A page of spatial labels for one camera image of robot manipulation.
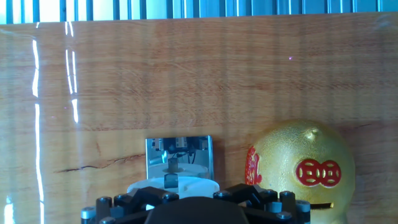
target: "gold fortune decoration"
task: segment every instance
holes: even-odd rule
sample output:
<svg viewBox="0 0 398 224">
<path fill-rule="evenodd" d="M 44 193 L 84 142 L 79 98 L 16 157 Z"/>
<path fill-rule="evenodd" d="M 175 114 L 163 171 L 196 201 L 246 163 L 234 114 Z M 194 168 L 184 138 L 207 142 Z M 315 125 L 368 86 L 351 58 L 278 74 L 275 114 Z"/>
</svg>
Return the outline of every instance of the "gold fortune decoration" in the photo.
<svg viewBox="0 0 398 224">
<path fill-rule="evenodd" d="M 316 121 L 287 120 L 265 130 L 250 147 L 245 181 L 309 201 L 311 223 L 346 224 L 355 163 L 335 130 Z"/>
</svg>

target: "wooden wall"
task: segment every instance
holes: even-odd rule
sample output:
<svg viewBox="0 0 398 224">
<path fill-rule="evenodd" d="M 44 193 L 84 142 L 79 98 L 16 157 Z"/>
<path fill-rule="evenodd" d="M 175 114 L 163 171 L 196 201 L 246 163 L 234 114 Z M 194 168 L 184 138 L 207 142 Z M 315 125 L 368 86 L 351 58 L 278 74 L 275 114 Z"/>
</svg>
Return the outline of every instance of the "wooden wall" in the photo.
<svg viewBox="0 0 398 224">
<path fill-rule="evenodd" d="M 350 223 L 397 223 L 398 14 L 381 15 L 0 26 L 0 208 L 79 222 L 145 179 L 150 137 L 212 135 L 216 180 L 238 184 L 256 133 L 311 118 L 353 149 Z"/>
</svg>

